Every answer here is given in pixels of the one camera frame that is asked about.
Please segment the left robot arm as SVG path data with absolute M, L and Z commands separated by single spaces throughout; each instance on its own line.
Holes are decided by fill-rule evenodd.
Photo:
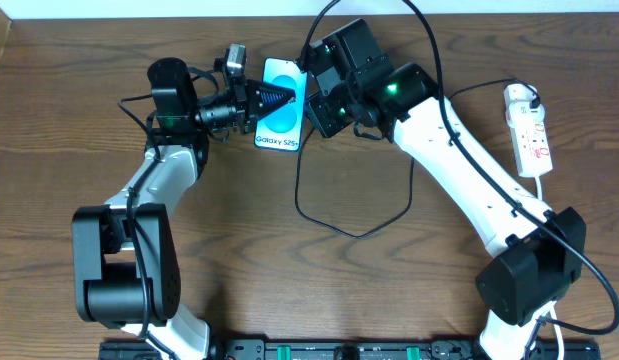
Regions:
M 145 341 L 160 359 L 222 359 L 210 326 L 181 302 L 170 217 L 201 177 L 219 133 L 255 130 L 294 102 L 294 90 L 251 80 L 229 60 L 211 71 L 163 58 L 147 71 L 155 110 L 138 124 L 144 160 L 125 187 L 72 218 L 75 305 L 98 322 Z

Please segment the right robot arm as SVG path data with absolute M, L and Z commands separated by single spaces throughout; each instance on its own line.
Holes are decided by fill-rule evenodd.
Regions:
M 581 275 L 582 217 L 518 184 L 460 121 L 440 77 L 414 63 L 395 67 L 365 21 L 307 38 L 298 64 L 317 82 L 305 110 L 322 136 L 353 127 L 397 145 L 458 205 L 491 258 L 476 279 L 489 310 L 479 354 L 530 358 L 539 328 Z

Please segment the white power strip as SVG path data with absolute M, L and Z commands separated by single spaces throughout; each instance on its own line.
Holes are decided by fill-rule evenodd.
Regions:
M 518 174 L 540 177 L 553 169 L 543 105 L 532 107 L 535 94 L 520 83 L 504 90 L 505 118 L 510 128 Z

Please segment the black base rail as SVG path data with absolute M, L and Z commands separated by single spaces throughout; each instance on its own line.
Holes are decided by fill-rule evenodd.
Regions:
M 564 359 L 600 360 L 598 344 L 575 341 L 564 344 Z M 477 343 L 468 340 L 438 340 L 431 342 L 399 343 L 318 343 L 266 342 L 241 339 L 226 345 L 212 345 L 211 359 L 226 360 L 466 360 L 488 359 Z M 558 358 L 555 341 L 537 340 L 529 359 Z M 151 345 L 140 342 L 103 342 L 99 360 L 163 359 Z

